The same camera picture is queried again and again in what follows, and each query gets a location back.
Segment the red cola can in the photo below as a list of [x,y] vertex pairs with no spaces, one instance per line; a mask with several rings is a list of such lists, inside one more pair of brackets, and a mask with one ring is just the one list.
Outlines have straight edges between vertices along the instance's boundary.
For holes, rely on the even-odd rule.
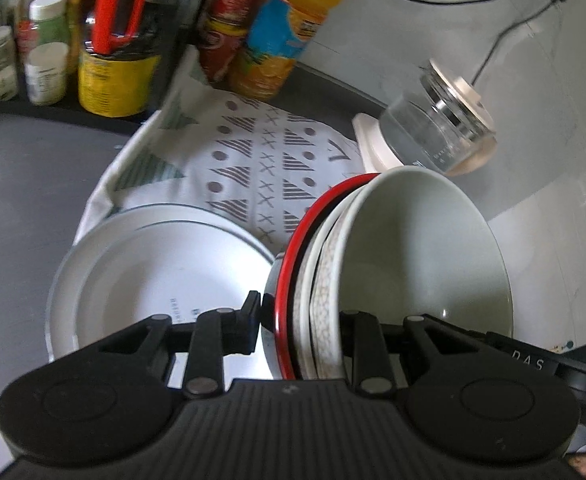
[[199,26],[199,59],[211,84],[225,78],[249,29],[257,0],[206,0]]

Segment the green pill bottle white cap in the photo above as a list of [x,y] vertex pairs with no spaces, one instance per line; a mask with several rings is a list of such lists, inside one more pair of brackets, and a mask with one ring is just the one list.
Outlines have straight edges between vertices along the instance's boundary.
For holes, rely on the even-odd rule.
[[40,44],[69,44],[66,20],[67,0],[32,0],[29,5],[28,48]]

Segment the red black bowl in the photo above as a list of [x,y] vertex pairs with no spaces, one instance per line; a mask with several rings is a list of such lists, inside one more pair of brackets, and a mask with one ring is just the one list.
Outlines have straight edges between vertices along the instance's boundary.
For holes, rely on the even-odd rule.
[[307,209],[287,248],[276,258],[261,300],[261,340],[273,377],[301,380],[293,341],[293,292],[302,258],[322,222],[346,196],[362,188],[378,174],[350,177],[320,196]]

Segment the patterned white bowl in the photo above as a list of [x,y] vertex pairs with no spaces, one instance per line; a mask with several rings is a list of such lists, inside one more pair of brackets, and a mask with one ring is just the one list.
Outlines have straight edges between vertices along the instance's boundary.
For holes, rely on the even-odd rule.
[[344,216],[363,188],[341,198],[321,220],[305,249],[293,297],[294,355],[304,379],[345,376],[342,364],[340,313],[336,305],[337,241]]

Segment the orange juice bottle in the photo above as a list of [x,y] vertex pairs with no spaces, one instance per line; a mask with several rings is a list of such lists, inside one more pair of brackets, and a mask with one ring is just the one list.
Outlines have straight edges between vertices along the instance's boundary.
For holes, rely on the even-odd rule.
[[307,44],[342,0],[265,0],[228,74],[230,89],[267,101],[281,90]]

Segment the dark soy sauce bottle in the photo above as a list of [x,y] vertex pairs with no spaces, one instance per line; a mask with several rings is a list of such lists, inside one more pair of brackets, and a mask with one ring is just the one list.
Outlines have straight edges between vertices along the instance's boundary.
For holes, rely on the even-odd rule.
[[95,0],[84,21],[78,99],[107,118],[142,113],[161,62],[159,10],[149,0]]

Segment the white supplement jar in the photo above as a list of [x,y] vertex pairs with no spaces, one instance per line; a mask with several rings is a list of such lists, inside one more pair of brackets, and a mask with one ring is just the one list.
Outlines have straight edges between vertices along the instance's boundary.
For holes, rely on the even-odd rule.
[[26,58],[25,79],[28,99],[35,105],[50,105],[66,93],[68,45],[49,42],[33,48]]

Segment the glass electric kettle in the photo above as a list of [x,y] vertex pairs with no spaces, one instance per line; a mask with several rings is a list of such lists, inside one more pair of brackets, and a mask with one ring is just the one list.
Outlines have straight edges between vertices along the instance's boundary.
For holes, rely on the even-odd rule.
[[420,89],[404,91],[379,119],[384,141],[405,165],[447,177],[484,166],[497,151],[494,120],[464,77],[431,60]]

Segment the patterned white table cloth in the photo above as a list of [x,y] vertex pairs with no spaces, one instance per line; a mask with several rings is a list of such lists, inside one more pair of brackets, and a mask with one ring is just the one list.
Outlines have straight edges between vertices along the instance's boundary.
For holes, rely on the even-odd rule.
[[118,212],[174,203],[219,214],[279,252],[315,200],[364,171],[339,131],[213,88],[189,47],[161,109],[102,174],[75,237]]

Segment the white ceramic bowl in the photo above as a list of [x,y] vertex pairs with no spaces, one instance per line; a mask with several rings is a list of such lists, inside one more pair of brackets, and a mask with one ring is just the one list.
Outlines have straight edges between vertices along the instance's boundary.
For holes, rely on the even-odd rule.
[[339,314],[365,311],[386,324],[430,314],[478,332],[511,335],[514,307],[502,253],[472,200],[420,167],[374,177],[331,235],[329,350],[322,378],[341,378]]

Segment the white Sweet bakery plate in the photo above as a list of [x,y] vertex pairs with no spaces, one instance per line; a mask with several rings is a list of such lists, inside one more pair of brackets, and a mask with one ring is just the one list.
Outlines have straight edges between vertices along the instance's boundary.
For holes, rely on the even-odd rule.
[[275,256],[252,234],[208,210],[183,204],[151,204],[113,214],[78,238],[54,276],[46,303],[46,350],[50,361],[78,349],[75,335],[77,302],[84,280],[107,248],[119,237],[150,224],[171,220],[195,221],[235,234],[257,249],[269,264]]

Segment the black metal shelf rack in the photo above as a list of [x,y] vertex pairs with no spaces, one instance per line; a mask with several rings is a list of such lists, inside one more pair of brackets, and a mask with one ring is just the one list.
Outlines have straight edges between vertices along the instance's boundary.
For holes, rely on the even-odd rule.
[[159,107],[203,0],[0,0],[0,101],[76,100],[125,118]]

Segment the clear glass spice jar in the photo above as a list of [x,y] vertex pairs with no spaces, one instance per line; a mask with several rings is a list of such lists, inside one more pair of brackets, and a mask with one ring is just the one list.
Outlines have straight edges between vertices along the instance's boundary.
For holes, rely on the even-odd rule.
[[0,26],[0,101],[17,96],[18,80],[12,29]]

